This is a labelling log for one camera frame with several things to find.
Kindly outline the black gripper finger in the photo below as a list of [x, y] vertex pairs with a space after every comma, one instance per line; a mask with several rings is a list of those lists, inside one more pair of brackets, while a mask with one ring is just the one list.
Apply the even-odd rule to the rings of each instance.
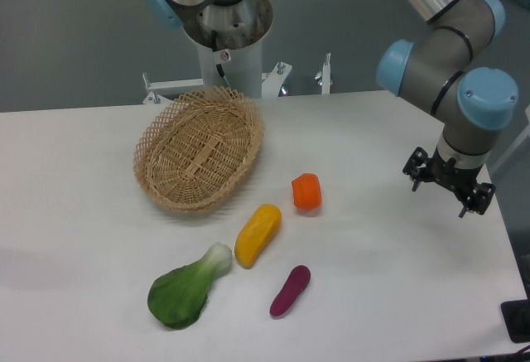
[[462, 204], [459, 217], [466, 213], [484, 215], [496, 191], [495, 185], [491, 183], [474, 183], [473, 186], [465, 186], [457, 190], [457, 199]]
[[428, 153], [421, 147], [417, 147], [408, 158], [402, 172], [412, 181], [412, 192], [429, 180], [428, 163]]

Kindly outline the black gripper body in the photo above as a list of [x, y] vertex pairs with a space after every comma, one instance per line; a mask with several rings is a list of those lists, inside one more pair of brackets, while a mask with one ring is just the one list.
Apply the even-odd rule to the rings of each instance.
[[434, 182], [451, 191], [458, 200], [473, 200], [480, 167], [458, 168], [452, 161], [453, 158], [445, 161], [436, 149], [424, 167], [426, 182]]

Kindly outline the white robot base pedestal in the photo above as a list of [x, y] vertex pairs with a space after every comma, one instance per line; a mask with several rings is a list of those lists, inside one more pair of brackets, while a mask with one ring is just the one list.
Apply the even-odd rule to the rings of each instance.
[[262, 97], [263, 41], [272, 26], [269, 0], [211, 4], [184, 25], [195, 45], [203, 83]]

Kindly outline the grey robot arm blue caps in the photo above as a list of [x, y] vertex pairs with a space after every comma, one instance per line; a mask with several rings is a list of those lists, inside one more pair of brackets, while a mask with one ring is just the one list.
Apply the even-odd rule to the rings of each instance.
[[[464, 212], [483, 214], [495, 188], [478, 183], [500, 132], [518, 102], [518, 86], [498, 69], [470, 62], [501, 32], [499, 0], [408, 0], [432, 29], [420, 44], [395, 41], [378, 63], [376, 80], [391, 94], [444, 125], [432, 154], [417, 149], [403, 171], [415, 185], [452, 192]], [[183, 28], [195, 43], [202, 80], [254, 98], [276, 98], [290, 72], [279, 63], [262, 74], [261, 41], [272, 25], [268, 0], [144, 0], [165, 26]]]

